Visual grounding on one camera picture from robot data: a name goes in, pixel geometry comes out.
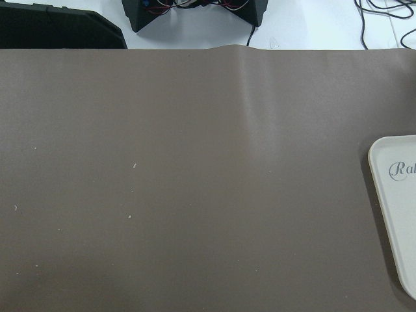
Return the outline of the cream rabbit tray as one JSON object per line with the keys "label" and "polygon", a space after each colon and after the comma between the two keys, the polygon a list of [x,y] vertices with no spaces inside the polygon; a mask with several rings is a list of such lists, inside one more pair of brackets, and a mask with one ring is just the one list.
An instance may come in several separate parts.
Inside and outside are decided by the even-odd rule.
{"label": "cream rabbit tray", "polygon": [[385,136],[368,162],[402,288],[415,299],[415,136]]}

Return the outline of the black long box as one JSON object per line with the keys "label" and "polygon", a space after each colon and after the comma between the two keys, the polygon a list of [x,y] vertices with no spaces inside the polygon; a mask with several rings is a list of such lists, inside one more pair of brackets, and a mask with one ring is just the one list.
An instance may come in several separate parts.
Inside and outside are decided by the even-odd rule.
{"label": "black long box", "polygon": [[2,49],[126,49],[122,30],[91,10],[1,1]]}

